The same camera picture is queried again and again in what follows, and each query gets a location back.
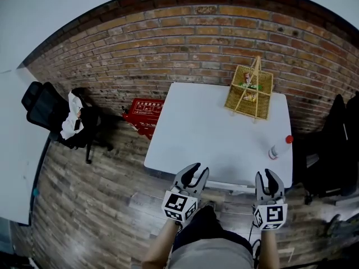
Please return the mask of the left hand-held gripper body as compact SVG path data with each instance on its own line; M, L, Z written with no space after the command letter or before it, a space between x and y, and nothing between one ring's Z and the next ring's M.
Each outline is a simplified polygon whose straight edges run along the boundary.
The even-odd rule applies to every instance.
M189 185L186 188L179 185L173 185L169 191L166 191L162 210L167 218L185 222L198 209L200 189L198 186Z

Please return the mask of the red metal box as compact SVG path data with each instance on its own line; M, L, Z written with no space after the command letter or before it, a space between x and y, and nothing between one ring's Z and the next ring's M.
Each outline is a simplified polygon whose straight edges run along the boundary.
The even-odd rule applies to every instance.
M129 109L130 116L137 121L137 133L152 139L164 100L135 98Z

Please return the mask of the red fire extinguisher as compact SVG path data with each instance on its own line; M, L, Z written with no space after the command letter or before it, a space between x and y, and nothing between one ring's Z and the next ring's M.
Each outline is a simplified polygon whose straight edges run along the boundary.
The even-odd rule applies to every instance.
M122 108L122 118L137 132L137 121L135 121L129 114L129 109L121 106Z

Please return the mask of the black high-back office chair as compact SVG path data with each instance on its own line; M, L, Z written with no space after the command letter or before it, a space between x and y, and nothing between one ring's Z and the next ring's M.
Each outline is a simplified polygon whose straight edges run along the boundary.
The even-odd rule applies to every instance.
M337 95L322 130L293 142L293 184L314 197L350 196L359 182L359 91L347 103Z

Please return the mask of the person's grey shirt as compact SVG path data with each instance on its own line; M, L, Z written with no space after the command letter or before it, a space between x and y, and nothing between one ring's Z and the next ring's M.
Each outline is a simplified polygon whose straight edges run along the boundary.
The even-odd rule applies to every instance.
M202 239L175 250L168 269L253 269L252 254L226 239Z

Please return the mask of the white cloth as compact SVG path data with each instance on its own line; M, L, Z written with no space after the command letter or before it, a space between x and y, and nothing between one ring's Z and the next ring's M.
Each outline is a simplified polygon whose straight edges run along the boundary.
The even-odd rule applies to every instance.
M73 92L70 92L68 94L68 105L70 112L66 120L62 123L62 130L61 130L61 136L64 140L73 137L75 134L79 133L84 128L84 125L81 122L80 129L77 131L74 130L75 121L77 119L80 119L81 109L83 108L83 104L80 98L74 95Z

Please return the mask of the person's right forearm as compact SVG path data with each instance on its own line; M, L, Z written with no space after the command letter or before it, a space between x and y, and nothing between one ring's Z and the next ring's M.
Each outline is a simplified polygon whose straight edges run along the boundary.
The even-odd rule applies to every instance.
M280 269L275 230L261 232L261 249L257 269Z

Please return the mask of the white rectangular table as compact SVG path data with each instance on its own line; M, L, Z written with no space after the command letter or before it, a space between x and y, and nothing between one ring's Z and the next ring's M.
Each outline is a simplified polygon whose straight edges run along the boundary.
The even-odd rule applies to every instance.
M291 134L285 95L273 93L266 120L232 113L224 107L229 87L175 82L170 86L144 165L177 174L193 163L209 168L208 180L255 188L257 172L275 172L292 185L293 157L276 160L268 152Z

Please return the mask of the clear bottle red cap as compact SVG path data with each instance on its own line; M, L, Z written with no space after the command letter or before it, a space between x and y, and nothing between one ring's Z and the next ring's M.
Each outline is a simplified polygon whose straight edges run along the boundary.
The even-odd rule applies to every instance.
M268 155L272 160L275 160L285 154L292 147L294 138L291 135L282 137L269 150Z

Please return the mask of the person's left forearm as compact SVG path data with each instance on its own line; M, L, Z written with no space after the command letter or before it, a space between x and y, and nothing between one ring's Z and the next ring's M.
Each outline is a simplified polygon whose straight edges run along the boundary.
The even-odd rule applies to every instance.
M179 225L168 219L141 262L142 269L165 269Z

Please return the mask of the black mesh office chair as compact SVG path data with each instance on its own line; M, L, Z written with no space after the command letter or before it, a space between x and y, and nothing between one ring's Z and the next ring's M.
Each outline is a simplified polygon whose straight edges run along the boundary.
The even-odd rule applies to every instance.
M75 88L70 92L78 96L83 104L80 119L84 128L67 140L62 138L61 130L62 123L70 112L68 98L63 98L50 82L32 82L23 95L21 103L27 111L28 122L48 130L52 141L59 142L70 149L85 148L85 161L90 164L92 144L96 143L108 151L113 150L109 142L99 137L104 126L105 115L98 107L85 101L84 88Z

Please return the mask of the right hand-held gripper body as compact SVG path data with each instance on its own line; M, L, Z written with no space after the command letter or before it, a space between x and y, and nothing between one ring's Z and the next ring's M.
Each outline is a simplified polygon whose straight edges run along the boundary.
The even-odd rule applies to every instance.
M257 197L253 209L254 223L259 230L277 230L286 223L287 211L285 196Z

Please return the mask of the black jacket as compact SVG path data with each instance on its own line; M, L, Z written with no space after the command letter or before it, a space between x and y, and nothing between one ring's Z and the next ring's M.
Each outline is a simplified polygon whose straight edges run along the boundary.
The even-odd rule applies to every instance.
M359 91L347 103L336 96L322 134L320 196L349 196L359 177Z

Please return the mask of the person's black trousers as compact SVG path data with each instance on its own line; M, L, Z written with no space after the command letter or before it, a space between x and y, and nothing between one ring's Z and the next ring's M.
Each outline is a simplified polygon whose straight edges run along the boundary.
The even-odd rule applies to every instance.
M176 235L172 251L202 239L226 239L242 245L253 254L252 246L245 238L222 228L214 209L209 205L198 210L190 223Z

